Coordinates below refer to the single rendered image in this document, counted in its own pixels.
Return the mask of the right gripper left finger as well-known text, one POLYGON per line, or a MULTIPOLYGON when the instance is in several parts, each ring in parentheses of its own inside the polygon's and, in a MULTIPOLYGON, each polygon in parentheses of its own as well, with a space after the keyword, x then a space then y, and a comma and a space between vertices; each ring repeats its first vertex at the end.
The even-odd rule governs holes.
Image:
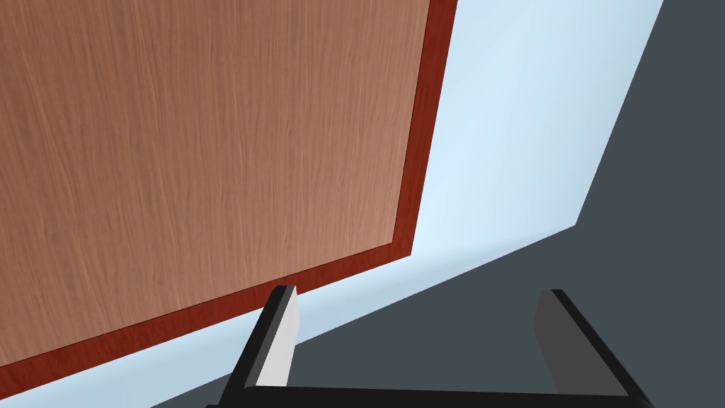
POLYGON ((296 287, 275 287, 256 320, 225 390, 286 386, 299 326, 296 287))

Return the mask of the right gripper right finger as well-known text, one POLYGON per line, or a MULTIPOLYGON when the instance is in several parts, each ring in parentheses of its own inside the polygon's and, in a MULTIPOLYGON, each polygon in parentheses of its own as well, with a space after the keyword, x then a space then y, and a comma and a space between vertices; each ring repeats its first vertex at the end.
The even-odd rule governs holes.
POLYGON ((563 290, 540 291, 534 333, 554 386, 570 395, 643 395, 563 290))

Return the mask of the brown wooden door leaf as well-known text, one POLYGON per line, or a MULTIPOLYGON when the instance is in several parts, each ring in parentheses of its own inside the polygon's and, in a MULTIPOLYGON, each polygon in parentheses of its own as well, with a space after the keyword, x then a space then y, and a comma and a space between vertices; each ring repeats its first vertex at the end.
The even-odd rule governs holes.
POLYGON ((0 366, 393 239, 430 0, 0 0, 0 366))

